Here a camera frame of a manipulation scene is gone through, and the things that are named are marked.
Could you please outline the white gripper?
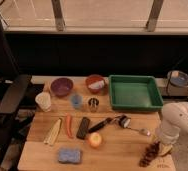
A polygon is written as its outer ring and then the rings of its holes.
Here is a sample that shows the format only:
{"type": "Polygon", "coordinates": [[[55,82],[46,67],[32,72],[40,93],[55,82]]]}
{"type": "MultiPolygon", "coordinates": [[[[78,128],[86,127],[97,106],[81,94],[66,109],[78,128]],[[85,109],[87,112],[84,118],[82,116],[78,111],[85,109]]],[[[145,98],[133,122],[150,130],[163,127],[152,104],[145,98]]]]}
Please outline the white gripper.
{"type": "Polygon", "coordinates": [[[177,137],[176,136],[170,136],[163,132],[156,132],[155,133],[156,140],[160,142],[160,148],[158,155],[160,157],[166,156],[169,154],[173,148],[173,144],[176,143],[177,137]]]}

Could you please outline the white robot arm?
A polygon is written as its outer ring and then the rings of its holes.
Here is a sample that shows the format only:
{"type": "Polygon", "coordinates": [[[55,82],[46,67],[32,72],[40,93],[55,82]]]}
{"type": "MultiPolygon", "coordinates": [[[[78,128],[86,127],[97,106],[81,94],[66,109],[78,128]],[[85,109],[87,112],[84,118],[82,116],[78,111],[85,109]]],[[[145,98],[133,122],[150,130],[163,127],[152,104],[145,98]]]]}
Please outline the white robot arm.
{"type": "Polygon", "coordinates": [[[188,133],[188,102],[167,103],[161,110],[162,120],[155,129],[159,156],[167,155],[177,142],[181,130],[188,133]]]}

